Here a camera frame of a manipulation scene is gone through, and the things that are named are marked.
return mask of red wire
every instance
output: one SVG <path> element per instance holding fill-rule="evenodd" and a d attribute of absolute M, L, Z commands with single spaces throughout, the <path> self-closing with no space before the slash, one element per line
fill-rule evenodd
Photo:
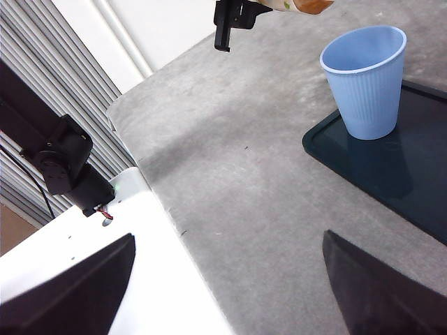
<path fill-rule="evenodd" d="M 111 216 L 108 212 L 106 212 L 104 209 L 102 208 L 98 208 L 96 211 L 102 213 L 105 218 L 108 218 L 109 220 L 113 220 L 113 216 Z"/>

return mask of black object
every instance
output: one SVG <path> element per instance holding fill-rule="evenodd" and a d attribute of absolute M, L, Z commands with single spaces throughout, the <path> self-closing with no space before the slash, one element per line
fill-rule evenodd
<path fill-rule="evenodd" d="M 113 200 L 113 187 L 86 163 L 90 136 L 69 115 L 58 117 L 2 60 L 0 80 L 1 130 L 42 173 L 50 194 L 66 195 L 85 216 Z"/>
<path fill-rule="evenodd" d="M 270 7 L 248 0 L 218 0 L 214 12 L 214 24 L 217 26 L 214 47 L 230 52 L 231 28 L 251 29 L 256 16 L 270 12 Z"/>
<path fill-rule="evenodd" d="M 323 254 L 351 335 L 447 334 L 447 297 L 330 230 L 324 234 Z"/>
<path fill-rule="evenodd" d="M 127 234 L 0 305 L 0 334 L 106 335 L 126 292 L 134 259 L 135 239 Z"/>
<path fill-rule="evenodd" d="M 322 164 L 447 245 L 447 93 L 404 82 L 391 134 L 357 140 L 336 111 L 302 143 Z"/>

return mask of gray table surface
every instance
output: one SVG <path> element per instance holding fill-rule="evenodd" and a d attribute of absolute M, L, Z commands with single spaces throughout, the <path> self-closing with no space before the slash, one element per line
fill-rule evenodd
<path fill-rule="evenodd" d="M 210 36 L 109 109 L 237 334 L 347 332 L 321 252 L 327 229 L 447 295 L 447 248 L 301 145 L 336 108 L 318 63 L 328 42 L 400 27 L 405 79 L 447 90 L 446 20 L 446 0 L 264 14 L 253 30 L 233 30 L 230 54 Z"/>

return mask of black cable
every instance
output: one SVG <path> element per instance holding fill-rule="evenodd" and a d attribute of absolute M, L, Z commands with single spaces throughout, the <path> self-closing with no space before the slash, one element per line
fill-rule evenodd
<path fill-rule="evenodd" d="M 7 155 L 7 157 L 9 157 L 19 168 L 21 168 L 23 170 L 23 172 L 25 172 L 29 178 L 31 178 L 31 180 L 35 183 L 35 185 L 37 186 L 37 188 L 39 189 L 39 191 L 42 193 L 43 199 L 45 201 L 45 203 L 47 204 L 48 207 L 48 211 L 50 211 L 50 215 L 52 218 L 56 218 L 56 216 L 54 215 L 53 210 L 51 209 L 50 206 L 50 202 L 48 201 L 47 195 L 45 194 L 45 190 L 42 188 L 42 186 L 37 182 L 36 179 L 34 179 L 33 175 L 30 173 L 30 171 L 28 171 L 28 169 L 21 164 L 21 162 L 19 162 L 17 159 L 15 159 L 15 157 L 8 151 L 6 150 L 3 145 L 0 145 L 0 149 L 2 150 L 2 152 L 5 153 L 5 155 Z"/>

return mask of white wall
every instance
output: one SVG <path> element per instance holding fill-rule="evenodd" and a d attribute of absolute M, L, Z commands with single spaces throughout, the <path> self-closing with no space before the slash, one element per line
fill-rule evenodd
<path fill-rule="evenodd" d="M 52 0 L 122 93 L 210 35 L 214 0 Z"/>
<path fill-rule="evenodd" d="M 154 70 L 215 30 L 213 0 L 109 0 L 109 3 Z"/>

